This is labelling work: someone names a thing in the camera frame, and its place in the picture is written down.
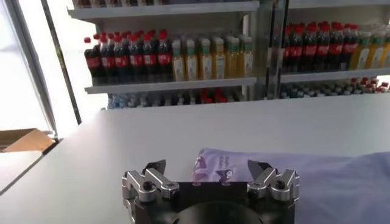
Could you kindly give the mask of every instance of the beverage display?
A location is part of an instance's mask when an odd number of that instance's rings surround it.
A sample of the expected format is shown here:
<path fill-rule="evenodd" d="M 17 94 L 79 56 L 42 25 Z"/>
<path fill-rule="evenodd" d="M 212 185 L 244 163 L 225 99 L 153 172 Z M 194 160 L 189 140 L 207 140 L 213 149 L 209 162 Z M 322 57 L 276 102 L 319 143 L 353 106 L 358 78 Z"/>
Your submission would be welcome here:
<path fill-rule="evenodd" d="M 210 40 L 207 38 L 200 39 L 200 55 L 199 55 L 199 80 L 212 79 L 212 65 L 210 54 Z"/>
<path fill-rule="evenodd" d="M 185 66 L 184 66 L 184 58 L 182 55 L 180 40 L 175 40 L 172 43 L 173 50 L 173 59 L 172 59 L 172 67 L 173 74 L 176 82 L 184 81 L 185 74 Z"/>
<path fill-rule="evenodd" d="M 299 63 L 299 71 L 306 72 L 314 69 L 314 56 L 317 51 L 317 27 L 315 24 L 309 25 L 302 38 L 303 50 Z"/>
<path fill-rule="evenodd" d="M 191 39 L 186 42 L 187 56 L 185 58 L 187 80 L 195 81 L 198 76 L 197 56 L 195 54 L 195 42 Z"/>

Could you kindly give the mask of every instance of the plastic bottle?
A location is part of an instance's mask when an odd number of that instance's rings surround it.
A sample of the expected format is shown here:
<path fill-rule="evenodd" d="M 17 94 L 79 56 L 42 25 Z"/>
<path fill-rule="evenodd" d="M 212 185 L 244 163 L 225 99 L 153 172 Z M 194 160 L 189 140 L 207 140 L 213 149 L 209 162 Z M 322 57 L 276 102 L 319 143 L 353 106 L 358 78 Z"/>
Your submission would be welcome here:
<path fill-rule="evenodd" d="M 184 59 L 181 51 L 181 43 L 180 40 L 175 40 L 172 43 L 173 49 L 173 59 L 172 59 L 172 67 L 173 74 L 176 82 L 182 82 L 185 80 L 185 66 Z"/>
<path fill-rule="evenodd" d="M 344 45 L 340 55 L 341 70 L 349 69 L 352 55 L 356 51 L 357 42 L 358 26 L 354 24 L 346 24 L 344 26 Z"/>
<path fill-rule="evenodd" d="M 350 62 L 350 69 L 363 69 L 366 64 L 367 57 L 369 55 L 370 49 L 370 32 L 360 31 L 358 32 L 358 46 L 355 53 L 352 55 Z"/>
<path fill-rule="evenodd" d="M 147 79 L 149 82 L 158 81 L 157 48 L 153 46 L 152 37 L 149 34 L 144 35 L 143 41 L 144 64 Z"/>
<path fill-rule="evenodd" d="M 317 51 L 317 27 L 310 25 L 303 37 L 303 51 L 299 71 L 308 72 L 314 69 L 313 62 Z"/>
<path fill-rule="evenodd" d="M 146 81 L 144 73 L 143 51 L 136 35 L 132 35 L 130 37 L 129 55 L 134 81 Z"/>
<path fill-rule="evenodd" d="M 371 39 L 370 52 L 367 57 L 366 69 L 380 68 L 380 59 L 383 54 L 383 41 L 385 38 L 385 31 L 377 31 Z"/>
<path fill-rule="evenodd" d="M 103 36 L 101 38 L 102 44 L 100 48 L 102 64 L 107 75 L 107 82 L 116 83 L 118 79 L 118 72 L 115 67 L 115 54 L 114 50 L 109 47 L 107 42 L 107 38 Z"/>
<path fill-rule="evenodd" d="M 302 56 L 303 42 L 302 42 L 303 27 L 295 27 L 294 33 L 290 36 L 290 72 L 297 72 L 300 58 Z"/>
<path fill-rule="evenodd" d="M 166 82 L 173 80 L 172 78 L 172 54 L 167 40 L 167 33 L 161 31 L 158 39 L 158 64 L 160 65 L 160 79 Z"/>
<path fill-rule="evenodd" d="M 198 73 L 197 57 L 195 54 L 195 42 L 192 39 L 188 39 L 186 42 L 186 46 L 187 46 L 187 55 L 185 59 L 185 67 L 186 67 L 187 79 L 189 81 L 195 81 L 197 80 L 197 73 Z"/>
<path fill-rule="evenodd" d="M 200 39 L 201 51 L 199 56 L 199 80 L 210 80 L 213 78 L 210 54 L 210 40 L 207 38 Z"/>
<path fill-rule="evenodd" d="M 224 40 L 214 38 L 214 54 L 212 55 L 213 77 L 224 79 L 226 73 L 226 56 L 224 52 Z"/>
<path fill-rule="evenodd" d="M 317 51 L 314 57 L 314 70 L 316 71 L 324 71 L 326 67 L 330 43 L 329 30 L 329 25 L 322 23 L 317 33 Z"/>
<path fill-rule="evenodd" d="M 130 80 L 130 63 L 129 63 L 129 49 L 123 48 L 121 43 L 122 38 L 117 36 L 115 38 L 115 66 L 118 69 L 119 81 L 121 83 L 131 82 Z"/>
<path fill-rule="evenodd" d="M 384 68 L 390 67 L 390 29 L 388 29 L 386 32 L 385 45 L 384 45 L 383 54 L 380 61 L 382 67 Z"/>
<path fill-rule="evenodd" d="M 285 32 L 285 45 L 284 45 L 284 51 L 283 51 L 283 67 L 282 72 L 288 72 L 288 66 L 289 66 L 289 56 L 290 56 L 290 34 L 291 34 L 291 28 L 288 26 L 286 27 Z"/>
<path fill-rule="evenodd" d="M 343 27 L 340 23 L 332 23 L 330 32 L 330 45 L 327 57 L 327 69 L 338 70 L 340 68 L 340 54 L 344 43 Z"/>

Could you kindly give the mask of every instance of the bottle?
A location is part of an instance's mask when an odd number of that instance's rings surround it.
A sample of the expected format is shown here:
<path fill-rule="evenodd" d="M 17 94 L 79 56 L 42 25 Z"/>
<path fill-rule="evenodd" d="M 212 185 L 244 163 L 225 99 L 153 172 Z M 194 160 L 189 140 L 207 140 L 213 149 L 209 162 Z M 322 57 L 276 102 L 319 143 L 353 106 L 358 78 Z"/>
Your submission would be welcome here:
<path fill-rule="evenodd" d="M 224 40 L 214 38 L 214 54 L 212 55 L 212 68 L 214 79 L 224 79 L 226 69 L 226 57 L 224 53 Z"/>
<path fill-rule="evenodd" d="M 289 72 L 297 72 L 300 58 L 302 56 L 303 42 L 302 42 L 303 27 L 295 27 L 294 33 L 290 37 L 290 67 Z"/>
<path fill-rule="evenodd" d="M 144 35 L 143 42 L 143 54 L 144 54 L 144 64 L 147 79 L 149 82 L 158 81 L 158 65 L 157 65 L 157 48 L 153 46 L 152 37 L 149 34 Z"/>
<path fill-rule="evenodd" d="M 383 54 L 381 58 L 381 66 L 384 68 L 390 67 L 390 29 L 387 30 L 385 36 L 385 45 L 383 49 Z"/>
<path fill-rule="evenodd" d="M 307 31 L 303 36 L 303 51 L 300 59 L 300 68 L 301 72 L 312 71 L 314 56 L 317 51 L 317 27 L 314 25 L 310 25 L 307 27 Z"/>
<path fill-rule="evenodd" d="M 111 49 L 108 45 L 108 40 L 105 36 L 101 38 L 101 57 L 102 64 L 107 75 L 107 83 L 115 83 L 115 80 L 118 77 L 118 73 L 115 67 L 115 55 L 114 50 Z"/>
<path fill-rule="evenodd" d="M 327 57 L 327 69 L 338 70 L 340 68 L 340 54 L 344 43 L 343 28 L 340 23 L 332 23 L 332 31 L 330 32 L 330 45 Z"/>
<path fill-rule="evenodd" d="M 172 43 L 173 50 L 173 59 L 172 59 L 172 67 L 173 74 L 176 82 L 184 81 L 184 59 L 181 51 L 181 43 L 180 40 L 175 40 Z"/>
<path fill-rule="evenodd" d="M 384 31 L 376 31 L 372 36 L 370 52 L 367 57 L 366 69 L 375 69 L 380 67 L 380 59 L 383 54 L 383 40 L 385 37 Z"/>
<path fill-rule="evenodd" d="M 115 54 L 115 66 L 118 69 L 119 74 L 119 81 L 121 83 L 127 83 L 130 82 L 130 63 L 129 63 L 129 49 L 123 48 L 123 45 L 121 43 L 122 38 L 120 36 L 117 36 L 115 38 L 115 47 L 114 47 L 114 54 Z"/>
<path fill-rule="evenodd" d="M 166 82 L 173 80 L 172 78 L 172 54 L 169 47 L 169 42 L 166 39 L 167 33 L 163 30 L 158 38 L 158 64 L 160 65 L 160 79 Z"/>
<path fill-rule="evenodd" d="M 243 77 L 252 77 L 254 68 L 254 54 L 252 52 L 252 38 L 244 37 L 243 50 L 241 51 L 240 65 L 238 74 L 242 74 Z"/>
<path fill-rule="evenodd" d="M 144 82 L 146 79 L 144 73 L 143 51 L 136 35 L 131 35 L 130 37 L 129 55 L 134 82 Z"/>
<path fill-rule="evenodd" d="M 101 76 L 101 61 L 99 55 L 94 52 L 93 48 L 91 48 L 91 38 L 84 38 L 84 43 L 86 45 L 84 57 L 87 61 L 88 69 L 91 72 L 92 85 L 96 86 L 100 84 L 99 78 Z"/>
<path fill-rule="evenodd" d="M 291 34 L 291 28 L 288 26 L 286 27 L 286 31 L 285 31 L 282 72 L 288 72 L 289 56 L 290 56 L 290 34 Z"/>
<path fill-rule="evenodd" d="M 356 50 L 358 42 L 358 26 L 346 24 L 344 26 L 344 45 L 340 55 L 340 69 L 347 70 L 350 67 L 350 61 Z"/>
<path fill-rule="evenodd" d="M 210 55 L 210 40 L 206 38 L 200 39 L 201 51 L 199 56 L 199 80 L 212 79 L 211 55 Z"/>
<path fill-rule="evenodd" d="M 188 39 L 186 42 L 187 46 L 187 56 L 185 60 L 185 67 L 187 73 L 187 79 L 189 81 L 197 80 L 197 57 L 195 54 L 195 42 L 192 39 Z"/>
<path fill-rule="evenodd" d="M 330 43 L 329 30 L 329 25 L 323 23 L 317 33 L 317 51 L 314 57 L 314 70 L 316 71 L 324 71 L 326 67 Z"/>
<path fill-rule="evenodd" d="M 363 69 L 366 64 L 367 57 L 369 55 L 370 49 L 370 32 L 358 32 L 358 46 L 355 53 L 352 55 L 350 62 L 350 69 Z"/>

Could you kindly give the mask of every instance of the cola bottle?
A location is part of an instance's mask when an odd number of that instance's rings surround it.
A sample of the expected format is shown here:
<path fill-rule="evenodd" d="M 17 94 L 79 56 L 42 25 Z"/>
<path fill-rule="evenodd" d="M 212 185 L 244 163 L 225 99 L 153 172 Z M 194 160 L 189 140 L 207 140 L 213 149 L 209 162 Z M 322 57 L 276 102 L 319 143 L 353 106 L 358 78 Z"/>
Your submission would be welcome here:
<path fill-rule="evenodd" d="M 327 57 L 327 69 L 338 70 L 340 68 L 340 54 L 344 43 L 344 35 L 342 34 L 342 25 L 340 23 L 332 23 L 332 31 L 330 32 L 330 44 Z"/>
<path fill-rule="evenodd" d="M 330 43 L 329 30 L 329 25 L 322 23 L 317 33 L 317 51 L 314 56 L 315 71 L 324 71 L 326 68 L 326 58 L 328 57 Z"/>
<path fill-rule="evenodd" d="M 295 31 L 290 35 L 290 55 L 289 55 L 289 71 L 297 72 L 299 60 L 302 56 L 302 33 L 303 27 L 297 26 L 295 27 Z"/>
<path fill-rule="evenodd" d="M 118 80 L 118 72 L 115 67 L 115 55 L 113 47 L 108 45 L 108 40 L 105 36 L 101 38 L 100 53 L 102 64 L 107 75 L 107 83 L 116 83 Z"/>
<path fill-rule="evenodd" d="M 287 26 L 285 32 L 285 45 L 284 45 L 285 50 L 283 52 L 282 72 L 288 72 L 289 55 L 290 55 L 290 38 L 289 38 L 290 33 L 291 33 L 291 28 Z"/>
<path fill-rule="evenodd" d="M 309 25 L 305 35 L 303 36 L 303 52 L 300 59 L 301 72 L 308 72 L 314 69 L 314 56 L 317 51 L 317 26 L 315 24 Z"/>
<path fill-rule="evenodd" d="M 158 39 L 158 64 L 160 65 L 160 77 L 163 81 L 170 82 L 173 80 L 172 75 L 172 51 L 167 40 L 167 33 L 161 31 Z"/>
<path fill-rule="evenodd" d="M 115 65 L 118 69 L 119 81 L 128 83 L 131 82 L 129 48 L 124 47 L 123 42 L 124 40 L 121 37 L 117 36 L 115 38 Z"/>
<path fill-rule="evenodd" d="M 347 70 L 352 54 L 355 52 L 358 43 L 358 26 L 346 24 L 344 27 L 344 45 L 340 55 L 340 69 Z"/>
<path fill-rule="evenodd" d="M 143 51 L 137 35 L 130 36 L 129 55 L 134 81 L 145 82 Z"/>
<path fill-rule="evenodd" d="M 149 34 L 144 35 L 143 52 L 147 79 L 149 82 L 156 82 L 158 81 L 157 49 L 153 46 L 153 40 Z"/>

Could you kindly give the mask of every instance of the juice bottle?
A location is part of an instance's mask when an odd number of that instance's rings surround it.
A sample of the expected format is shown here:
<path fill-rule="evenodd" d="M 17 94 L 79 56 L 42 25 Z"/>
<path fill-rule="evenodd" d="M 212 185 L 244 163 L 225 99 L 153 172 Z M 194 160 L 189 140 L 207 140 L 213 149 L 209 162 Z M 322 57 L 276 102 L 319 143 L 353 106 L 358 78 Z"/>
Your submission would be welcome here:
<path fill-rule="evenodd" d="M 252 38 L 244 37 L 243 49 L 239 56 L 239 75 L 243 77 L 253 76 L 254 55 L 252 52 Z"/>
<path fill-rule="evenodd" d="M 226 56 L 224 52 L 224 40 L 214 38 L 214 54 L 212 56 L 213 77 L 215 79 L 225 78 Z"/>
<path fill-rule="evenodd" d="M 230 79 L 238 77 L 238 38 L 231 38 L 227 52 L 227 74 Z"/>
<path fill-rule="evenodd" d="M 387 30 L 385 36 L 385 46 L 383 49 L 383 54 L 381 58 L 381 66 L 384 68 L 390 67 L 390 29 Z"/>
<path fill-rule="evenodd" d="M 195 42 L 192 39 L 187 40 L 187 56 L 185 60 L 187 79 L 189 81 L 197 80 L 197 57 L 195 54 Z"/>
<path fill-rule="evenodd" d="M 176 82 L 182 82 L 184 81 L 184 59 L 182 56 L 180 40 L 173 41 L 172 49 L 173 49 L 173 59 L 172 59 L 173 74 Z"/>
<path fill-rule="evenodd" d="M 199 56 L 199 80 L 212 79 L 211 55 L 210 55 L 210 40 L 206 38 L 200 39 L 201 50 Z"/>
<path fill-rule="evenodd" d="M 359 32 L 358 47 L 352 55 L 350 70 L 363 69 L 370 52 L 370 32 Z"/>

